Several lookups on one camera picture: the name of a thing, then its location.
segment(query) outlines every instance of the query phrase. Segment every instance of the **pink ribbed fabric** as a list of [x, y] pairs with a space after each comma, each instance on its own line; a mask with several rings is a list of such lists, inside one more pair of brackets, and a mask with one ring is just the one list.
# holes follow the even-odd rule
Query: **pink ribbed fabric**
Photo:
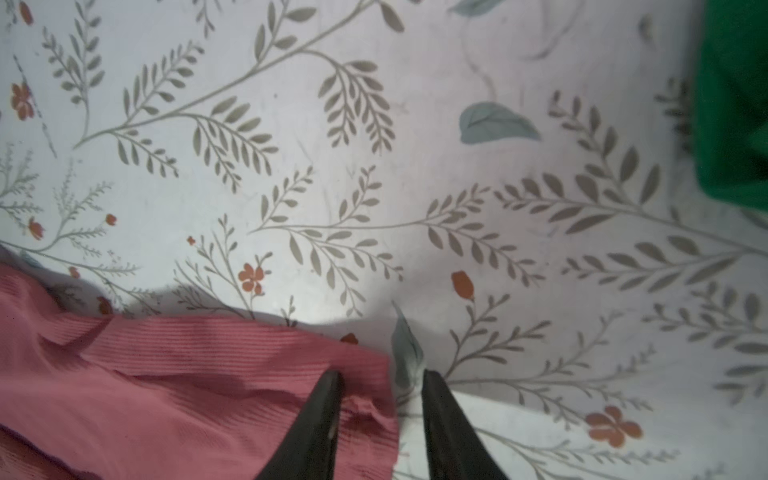
[[239, 319], [63, 313], [7, 266], [0, 332], [0, 424], [78, 478], [251, 480], [331, 368], [346, 386], [335, 478], [392, 477], [383, 354]]

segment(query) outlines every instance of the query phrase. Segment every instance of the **fern branch print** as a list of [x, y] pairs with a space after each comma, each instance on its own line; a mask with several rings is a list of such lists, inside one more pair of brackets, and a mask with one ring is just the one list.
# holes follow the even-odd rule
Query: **fern branch print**
[[[516, 326], [511, 335], [508, 338], [501, 338], [499, 331], [489, 332], [489, 329], [493, 327], [493, 323], [496, 323], [498, 318], [491, 315], [491, 313], [499, 308], [501, 305], [509, 300], [509, 294], [503, 295], [498, 301], [490, 296], [488, 298], [488, 307], [481, 313], [476, 313], [475, 301], [472, 301], [472, 305], [467, 305], [467, 313], [469, 315], [469, 327], [466, 332], [459, 338], [459, 335], [453, 330], [449, 330], [453, 341], [456, 343], [456, 352], [451, 361], [451, 365], [448, 370], [445, 371], [444, 377], [447, 379], [453, 374], [454, 370], [464, 362], [469, 360], [488, 360], [494, 363], [506, 365], [508, 360], [503, 356], [508, 352], [524, 352], [525, 348], [518, 343], [525, 340], [543, 339], [544, 334], [541, 330], [551, 325], [551, 322], [544, 321], [534, 325], [526, 330]], [[479, 348], [474, 349], [469, 353], [463, 353], [467, 340], [475, 337], [485, 337]]]
[[[672, 230], [666, 237], [667, 245], [641, 241], [634, 245], [636, 252], [609, 253], [606, 260], [595, 255], [569, 258], [561, 273], [573, 273], [580, 280], [597, 278], [598, 283], [614, 283], [620, 290], [645, 286], [647, 292], [655, 293], [678, 281], [694, 285], [711, 280], [745, 256], [768, 259], [768, 250], [685, 225], [674, 207], [670, 208], [669, 217], [647, 211], [646, 203], [660, 186], [660, 167], [651, 167], [639, 185], [635, 183], [640, 187], [639, 194], [631, 194], [628, 186], [633, 184], [641, 170], [637, 150], [628, 148], [615, 168], [609, 161], [618, 141], [615, 129], [608, 127], [604, 140], [599, 141], [602, 120], [597, 108], [590, 108], [588, 120], [581, 121], [582, 103], [578, 97], [573, 100], [570, 111], [561, 107], [559, 100], [560, 94], [555, 93], [550, 104], [550, 115], [564, 119], [562, 127], [576, 132], [577, 143], [598, 159], [598, 163], [587, 163], [585, 172], [574, 177], [574, 190], [583, 198], [572, 197], [559, 177], [546, 173], [542, 174], [541, 181], [527, 177], [519, 186], [507, 184], [503, 189], [496, 190], [494, 195], [502, 206], [513, 211], [527, 210], [531, 215], [545, 214], [549, 223], [567, 224], [567, 235], [602, 226], [622, 216]], [[718, 244], [719, 250], [705, 253], [695, 240], [697, 237]], [[623, 268], [607, 266], [607, 261]]]
[[712, 349], [728, 349], [746, 358], [744, 363], [725, 371], [726, 382], [714, 385], [730, 395], [732, 405], [751, 393], [759, 398], [768, 386], [768, 329], [761, 322], [762, 301], [755, 293], [740, 295], [731, 286], [722, 288], [710, 282], [705, 290], [692, 290], [699, 300], [697, 309], [684, 306], [676, 312], [667, 306], [654, 304], [654, 315], [643, 321], [660, 325], [662, 332], [686, 331], [689, 343], [711, 341]]
[[[16, 167], [17, 181], [10, 181], [8, 174], [13, 168], [13, 163], [7, 158], [2, 163], [2, 169], [0, 174], [5, 175], [6, 187], [10, 185], [9, 192], [23, 193], [31, 195], [34, 190], [34, 182], [37, 180], [37, 174], [25, 174], [26, 168], [31, 161], [31, 154], [25, 158], [21, 166]], [[97, 247], [93, 246], [90, 242], [99, 237], [103, 237], [107, 234], [106, 226], [113, 226], [116, 221], [116, 217], [112, 214], [108, 214], [104, 219], [95, 225], [91, 226], [75, 226], [73, 223], [78, 222], [82, 214], [86, 213], [99, 213], [103, 211], [98, 205], [98, 201], [101, 197], [111, 189], [111, 184], [107, 182], [100, 182], [88, 189], [88, 192], [83, 196], [77, 196], [71, 190], [71, 182], [74, 178], [74, 170], [72, 164], [65, 175], [60, 190], [55, 190], [54, 199], [58, 206], [59, 223], [53, 233], [52, 238], [48, 241], [48, 244], [39, 248], [25, 247], [9, 240], [0, 238], [0, 244], [6, 247], [10, 247], [18, 251], [22, 261], [27, 263], [33, 269], [40, 269], [43, 267], [39, 259], [46, 259], [68, 268], [68, 271], [72, 277], [78, 279], [83, 272], [90, 273], [97, 278], [110, 292], [113, 294], [113, 298], [125, 305], [122, 296], [127, 295], [132, 298], [137, 305], [139, 305], [145, 313], [159, 313], [159, 299], [153, 293], [146, 290], [128, 288], [121, 286], [117, 283], [117, 279], [125, 278], [127, 276], [133, 276], [138, 270], [138, 266], [132, 263], [123, 263], [119, 257], [116, 257], [111, 251], [109, 252], [110, 261], [101, 261], [99, 264], [84, 263], [81, 261], [73, 261], [61, 254], [54, 253], [54, 249], [61, 241], [68, 241], [76, 250], [81, 251], [84, 257], [101, 258], [103, 253]], [[35, 206], [34, 213], [44, 213], [44, 211]], [[37, 241], [50, 238], [46, 233], [45, 227], [42, 223], [35, 221], [34, 217], [31, 217], [25, 229], [33, 236]]]
[[[433, 200], [423, 219], [392, 225], [368, 225], [371, 218], [369, 215], [361, 213], [361, 209], [371, 208], [379, 203], [378, 199], [367, 197], [367, 195], [371, 190], [378, 190], [382, 186], [380, 182], [371, 183], [369, 181], [369, 175], [374, 170], [375, 166], [361, 170], [361, 175], [358, 177], [358, 188], [353, 191], [348, 200], [342, 200], [339, 205], [339, 221], [327, 225], [287, 224], [280, 227], [263, 223], [260, 227], [251, 230], [249, 233], [290, 227], [309, 230], [340, 230], [337, 233], [345, 235], [346, 238], [350, 237], [352, 232], [362, 232], [364, 230], [393, 230], [420, 226], [425, 228], [430, 243], [440, 250], [443, 250], [445, 246], [442, 236], [445, 235], [450, 250], [460, 257], [464, 256], [465, 248], [467, 248], [469, 254], [477, 263], [483, 264], [488, 262], [488, 265], [496, 270], [506, 263], [508, 276], [513, 280], [520, 278], [523, 286], [538, 285], [540, 281], [545, 280], [543, 275], [530, 273], [527, 270], [530, 266], [535, 265], [533, 259], [515, 259], [512, 256], [511, 252], [517, 250], [515, 245], [495, 245], [494, 240], [499, 238], [498, 233], [481, 233], [481, 230], [485, 228], [483, 223], [474, 221], [462, 222], [468, 216], [479, 214], [482, 211], [482, 205], [485, 204], [485, 198], [483, 197], [490, 191], [490, 187], [480, 187], [474, 184], [469, 189], [462, 190], [456, 197], [448, 195], [442, 202], [440, 200]], [[265, 200], [268, 199], [263, 197], [262, 205], [264, 205]], [[266, 215], [264, 208], [263, 206], [262, 214]], [[279, 216], [279, 218], [281, 220], [279, 223], [287, 220], [283, 216]]]
[[65, 91], [73, 91], [73, 104], [83, 104], [85, 121], [81, 140], [88, 136], [88, 124], [91, 117], [91, 102], [88, 92], [104, 79], [101, 69], [101, 55], [96, 53], [99, 37], [92, 35], [92, 30], [99, 26], [101, 17], [92, 15], [91, 9], [96, 0], [75, 1], [78, 17], [74, 20], [75, 34], [69, 35], [73, 55], [70, 55], [56, 37], [43, 28], [43, 48], [51, 52], [49, 63], [58, 64], [53, 76], [60, 78], [67, 75], [61, 83]]
[[[564, 423], [566, 430], [569, 430], [572, 425], [580, 424], [584, 415], [566, 405], [563, 397], [556, 393], [561, 389], [581, 392], [590, 399], [597, 397], [605, 402], [616, 402], [622, 407], [631, 406], [638, 410], [651, 410], [650, 405], [644, 400], [626, 397], [621, 391], [609, 389], [608, 385], [611, 382], [629, 379], [641, 373], [640, 367], [646, 366], [652, 355], [656, 353], [653, 346], [648, 346], [647, 349], [637, 355], [631, 356], [626, 365], [617, 365], [610, 374], [586, 378], [576, 376], [578, 370], [588, 371], [592, 368], [589, 363], [584, 361], [584, 357], [596, 346], [607, 344], [605, 334], [618, 317], [617, 314], [608, 318], [601, 317], [601, 328], [590, 341], [587, 341], [584, 334], [579, 332], [577, 334], [577, 349], [572, 356], [559, 357], [556, 361], [546, 360], [541, 371], [533, 376], [448, 379], [446, 374], [446, 382], [451, 386], [481, 384], [507, 386], [517, 392], [520, 405], [526, 404], [526, 398], [537, 400], [545, 413], [554, 416], [555, 422], [562, 421]], [[522, 335], [519, 327], [515, 328], [513, 335], [516, 333], [518, 336]], [[528, 338], [540, 337], [541, 335], [537, 333], [528, 335]]]
[[[204, 20], [204, 33], [207, 33], [209, 30], [213, 29], [213, 25], [207, 17], [208, 4], [205, 0], [202, 1], [201, 10], [198, 13], [198, 21]], [[220, 88], [187, 102], [184, 105], [162, 113], [158, 107], [151, 104], [150, 99], [160, 97], [167, 103], [173, 102], [175, 100], [173, 94], [167, 90], [161, 90], [161, 85], [167, 81], [176, 88], [182, 88], [184, 86], [184, 80], [182, 78], [191, 76], [193, 72], [191, 68], [187, 66], [179, 67], [180, 59], [183, 58], [190, 63], [195, 63], [197, 61], [197, 58], [191, 55], [190, 48], [196, 50], [198, 53], [202, 53], [202, 49], [191, 45], [188, 45], [187, 50], [185, 51], [181, 48], [177, 48], [171, 52], [171, 55], [169, 55], [168, 58], [170, 61], [165, 61], [164, 58], [159, 67], [157, 64], [153, 65], [152, 68], [145, 65], [142, 68], [141, 74], [134, 79], [133, 88], [131, 90], [129, 90], [129, 88], [124, 89], [123, 105], [127, 117], [126, 121], [118, 126], [105, 128], [94, 134], [84, 135], [74, 148], [76, 149], [103, 135], [109, 134], [118, 136], [127, 134], [127, 132], [137, 131], [140, 127], [155, 124], [159, 121], [166, 121], [172, 118], [190, 118], [195, 120], [194, 132], [192, 135], [195, 151], [198, 155], [202, 154], [204, 160], [207, 159], [208, 162], [210, 162], [211, 159], [215, 160], [214, 172], [222, 177], [223, 183], [230, 185], [230, 189], [233, 193], [236, 193], [242, 180], [242, 176], [234, 171], [236, 162], [242, 160], [246, 166], [249, 163], [252, 163], [254, 165], [254, 170], [256, 170], [257, 173], [260, 172], [263, 165], [266, 173], [271, 174], [271, 165], [266, 158], [266, 154], [277, 152], [277, 147], [262, 145], [262, 143], [266, 143], [271, 138], [268, 134], [251, 135], [246, 138], [245, 135], [242, 135], [244, 131], [240, 130], [243, 125], [240, 125], [238, 129], [233, 129], [231, 127], [222, 128], [224, 125], [221, 122], [216, 122], [213, 119], [213, 115], [203, 116], [202, 114], [195, 113], [192, 109], [199, 104], [222, 95], [246, 80], [251, 79], [269, 68], [279, 65], [298, 54], [324, 55], [314, 50], [314, 45], [348, 25], [352, 20], [374, 5], [380, 7], [385, 23], [392, 30], [397, 32], [403, 31], [402, 21], [391, 6], [384, 2], [377, 2], [376, 0], [359, 0], [348, 15], [315, 35], [313, 38], [301, 43], [295, 35], [285, 34], [283, 29], [288, 24], [300, 24], [306, 22], [316, 14], [316, 8], [291, 8], [290, 0], [281, 0], [278, 6], [276, 6], [275, 2], [269, 2], [266, 10], [266, 22], [260, 25], [256, 32], [256, 41], [253, 46], [255, 64], [250, 67], [245, 74], [233, 79]], [[272, 55], [274, 51], [280, 51], [281, 53]], [[355, 100], [355, 102], [359, 100], [358, 114], [361, 117], [362, 123], [367, 124], [366, 133], [371, 137], [374, 151], [377, 151], [380, 148], [387, 148], [387, 150], [390, 150], [391, 140], [394, 139], [395, 134], [391, 128], [392, 119], [383, 113], [384, 110], [389, 109], [389, 103], [376, 93], [381, 90], [379, 82], [369, 75], [363, 75], [363, 73], [372, 71], [371, 66], [373, 64], [367, 61], [354, 61], [349, 64], [334, 65], [335, 68], [339, 69], [339, 72], [343, 70], [345, 72], [344, 75], [346, 76], [346, 81], [351, 82], [346, 86], [344, 95], [350, 94], [350, 99]], [[171, 73], [178, 74], [182, 78], [171, 78]], [[354, 84], [355, 87], [353, 87], [353, 91], [350, 93], [351, 84]], [[233, 98], [236, 97], [231, 96], [225, 100], [219, 100], [217, 106], [214, 107], [214, 110], [222, 104], [226, 104]], [[239, 107], [235, 107], [232, 111], [229, 111], [228, 115], [233, 115], [238, 111], [238, 108], [242, 107], [242, 105], [243, 104]], [[350, 111], [354, 113], [354, 110], [350, 107], [349, 111], [346, 111], [345, 114], [349, 114]], [[149, 114], [150, 117], [144, 120], [139, 120], [139, 112], [145, 112]], [[349, 119], [344, 121], [345, 130], [344, 132], [339, 131], [341, 132], [339, 133], [339, 138], [348, 136], [350, 125]], [[136, 164], [137, 161], [126, 162], [127, 156], [120, 154], [122, 151], [126, 150], [124, 147], [121, 149], [120, 145], [121, 144], [118, 141], [118, 154], [120, 159], [124, 163]], [[131, 146], [131, 148], [133, 147], [140, 148], [136, 144]], [[149, 154], [149, 157], [147, 158], [147, 169], [150, 172], [153, 171], [151, 166], [157, 162], [159, 162], [159, 160], [156, 157], [153, 157], [152, 154]], [[168, 162], [164, 167], [165, 168], [160, 169], [161, 172], [168, 168]]]
[[[538, 447], [527, 445], [515, 441], [503, 435], [498, 435], [486, 429], [475, 428], [475, 431], [499, 442], [501, 445], [512, 450], [519, 455], [539, 480], [575, 480], [582, 478], [581, 475], [569, 475], [570, 472], [590, 475], [591, 478], [603, 478], [605, 480], [624, 480], [622, 477], [602, 472], [597, 466], [590, 465], [588, 462], [599, 465], [623, 464], [623, 465], [653, 465], [655, 463], [666, 463], [677, 459], [680, 452], [677, 450], [660, 450], [659, 452], [645, 452], [638, 454], [636, 452], [617, 453], [610, 450], [598, 450], [595, 445], [589, 445], [583, 448], [571, 447], [570, 440], [563, 440], [557, 445], [550, 447]], [[553, 471], [553, 468], [566, 468], [569, 473], [559, 473]]]
[[675, 121], [673, 129], [680, 136], [682, 151], [689, 155], [693, 153], [689, 82], [670, 78], [667, 80], [667, 91], [656, 94], [654, 100], [665, 107], [664, 116]]
[[[381, 96], [384, 87], [369, 74], [378, 67], [371, 61], [357, 60], [341, 64], [330, 56], [314, 50], [304, 53], [320, 57], [333, 67], [333, 75], [326, 78], [320, 85], [318, 98], [330, 94], [323, 110], [328, 113], [328, 138], [332, 138], [332, 147], [341, 140], [349, 145], [349, 136], [357, 134], [355, 119], [358, 118], [372, 142], [371, 151], [376, 153], [382, 146], [392, 151], [390, 141], [395, 140], [392, 131], [392, 119], [385, 113], [389, 110], [389, 102]], [[334, 125], [338, 118], [341, 124]]]
[[[235, 227], [229, 224], [226, 214], [218, 223], [221, 232], [213, 232], [212, 240], [206, 242], [203, 235], [199, 240], [193, 237], [187, 240], [194, 247], [195, 253], [203, 257], [204, 262], [202, 265], [190, 259], [186, 259], [183, 264], [176, 262], [174, 275], [179, 287], [174, 290], [174, 295], [178, 298], [178, 303], [185, 305], [187, 310], [204, 310], [208, 313], [227, 311], [241, 318], [255, 319], [253, 302], [264, 296], [263, 281], [272, 272], [265, 270], [263, 263], [271, 258], [272, 252], [267, 252], [262, 257], [256, 255], [253, 265], [245, 263], [236, 275], [237, 267], [233, 255], [237, 254], [235, 250], [238, 248], [238, 242], [233, 240]], [[242, 310], [235, 309], [224, 301], [220, 294], [221, 285], [237, 293]]]
[[[477, 263], [487, 261], [493, 268], [498, 269], [501, 262], [506, 262], [508, 275], [512, 279], [519, 276], [524, 286], [538, 285], [538, 282], [544, 279], [542, 275], [526, 270], [528, 266], [535, 265], [533, 260], [518, 260], [511, 256], [510, 252], [516, 250], [515, 246], [494, 245], [492, 241], [498, 239], [497, 233], [479, 233], [478, 231], [485, 227], [482, 223], [469, 221], [455, 225], [468, 215], [482, 211], [481, 205], [485, 203], [482, 197], [490, 191], [489, 187], [480, 188], [475, 184], [463, 190], [455, 199], [449, 195], [442, 205], [434, 200], [423, 220], [394, 225], [369, 225], [371, 218], [368, 209], [379, 204], [379, 199], [373, 195], [382, 187], [380, 182], [372, 178], [375, 169], [375, 165], [361, 168], [357, 188], [341, 201], [338, 221], [329, 224], [289, 222], [288, 210], [298, 204], [295, 195], [306, 192], [305, 185], [312, 183], [313, 169], [308, 169], [303, 176], [296, 172], [292, 180], [286, 177], [282, 185], [278, 184], [272, 188], [271, 197], [262, 195], [262, 223], [248, 234], [269, 230], [288, 233], [288, 246], [297, 263], [303, 265], [305, 258], [308, 258], [313, 272], [324, 276], [331, 290], [334, 290], [337, 281], [339, 282], [342, 287], [339, 302], [347, 307], [347, 316], [354, 313], [362, 316], [359, 303], [364, 303], [366, 298], [354, 287], [355, 283], [359, 282], [358, 275], [345, 265], [345, 262], [351, 260], [358, 268], [370, 269], [374, 273], [381, 270], [387, 280], [394, 277], [400, 281], [403, 279], [403, 268], [392, 262], [391, 253], [371, 250], [379, 245], [378, 240], [370, 237], [357, 237], [352, 240], [356, 234], [360, 235], [368, 230], [421, 226], [427, 230], [430, 242], [440, 249], [443, 244], [438, 232], [447, 236], [451, 250], [459, 256], [464, 255], [460, 240], [462, 239], [469, 245], [468, 250]], [[306, 245], [306, 249], [302, 249], [302, 244]]]
[[31, 161], [31, 152], [27, 152], [24, 160], [16, 166], [10, 144], [6, 146], [5, 158], [0, 160], [0, 176], [2, 176], [0, 210], [6, 212], [22, 230], [27, 227], [23, 217], [38, 214], [43, 210], [31, 201], [35, 181], [40, 176], [28, 172]]

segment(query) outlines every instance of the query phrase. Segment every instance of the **floral bedsheet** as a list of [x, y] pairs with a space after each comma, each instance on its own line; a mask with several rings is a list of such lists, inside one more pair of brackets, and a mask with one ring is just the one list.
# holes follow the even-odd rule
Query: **floral bedsheet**
[[763, 478], [768, 219], [697, 188], [703, 2], [5, 0], [0, 244], [69, 308], [438, 370], [510, 478]]

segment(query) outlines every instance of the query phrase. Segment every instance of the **orange flower print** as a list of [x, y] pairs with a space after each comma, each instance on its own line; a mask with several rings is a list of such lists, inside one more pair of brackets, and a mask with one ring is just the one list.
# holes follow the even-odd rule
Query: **orange flower print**
[[18, 3], [18, 12], [22, 15], [25, 24], [32, 25], [32, 12], [29, 11], [29, 6], [26, 2]]
[[261, 295], [261, 280], [264, 280], [264, 270], [261, 267], [257, 267], [255, 270], [253, 267], [246, 263], [243, 265], [243, 271], [241, 271], [237, 278], [243, 282], [243, 290], [246, 292], [253, 292], [254, 295]]
[[451, 274], [451, 280], [453, 281], [453, 289], [464, 300], [475, 299], [475, 286], [472, 285], [472, 281], [469, 279], [466, 273], [454, 272]]
[[40, 240], [43, 237], [44, 228], [41, 224], [35, 222], [34, 217], [29, 219], [29, 224], [27, 227], [29, 228], [29, 233], [32, 234], [35, 240]]
[[590, 413], [587, 415], [587, 424], [593, 427], [589, 436], [598, 442], [607, 441], [610, 446], [620, 449], [624, 445], [625, 436], [633, 439], [643, 438], [643, 429], [635, 422], [625, 422], [621, 419], [621, 410], [618, 407], [607, 406], [605, 413]]
[[96, 297], [96, 300], [98, 300], [98, 311], [101, 313], [101, 315], [111, 315], [113, 313], [112, 304], [107, 298], [98, 296]]
[[351, 333], [351, 332], [347, 333], [345, 336], [341, 337], [341, 339], [339, 339], [339, 341], [340, 342], [344, 342], [344, 343], [350, 343], [352, 345], [357, 345], [358, 344], [357, 337], [355, 336], [354, 333]]
[[35, 111], [32, 109], [32, 104], [30, 103], [32, 93], [29, 91], [27, 84], [24, 83], [21, 84], [21, 86], [13, 84], [11, 86], [11, 92], [13, 93], [13, 95], [11, 95], [11, 107], [16, 110], [18, 119], [26, 120], [27, 118], [33, 118], [35, 116]]

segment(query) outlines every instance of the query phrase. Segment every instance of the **green fabric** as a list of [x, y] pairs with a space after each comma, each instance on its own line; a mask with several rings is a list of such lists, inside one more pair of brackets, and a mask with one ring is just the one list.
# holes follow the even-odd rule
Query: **green fabric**
[[694, 106], [709, 195], [768, 210], [768, 0], [709, 0]]

